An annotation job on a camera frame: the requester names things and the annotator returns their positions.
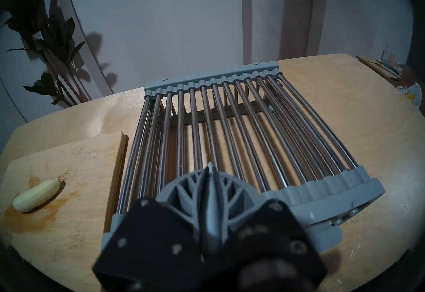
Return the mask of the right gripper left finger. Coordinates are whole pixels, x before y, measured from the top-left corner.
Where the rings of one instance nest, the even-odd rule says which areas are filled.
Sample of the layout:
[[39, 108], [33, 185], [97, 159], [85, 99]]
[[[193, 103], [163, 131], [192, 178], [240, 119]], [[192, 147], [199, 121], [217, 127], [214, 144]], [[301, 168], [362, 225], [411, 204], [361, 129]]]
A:
[[106, 292], [195, 292], [201, 285], [203, 192], [211, 166], [170, 183], [165, 201], [140, 198], [93, 265]]

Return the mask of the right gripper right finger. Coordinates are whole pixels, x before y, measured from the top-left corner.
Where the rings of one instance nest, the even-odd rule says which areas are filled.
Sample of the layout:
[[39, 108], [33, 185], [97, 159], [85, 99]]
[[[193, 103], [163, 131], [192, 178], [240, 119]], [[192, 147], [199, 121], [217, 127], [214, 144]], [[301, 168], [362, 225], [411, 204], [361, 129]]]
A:
[[316, 291], [327, 267], [288, 206], [265, 202], [223, 242], [219, 185], [206, 172], [206, 291]]

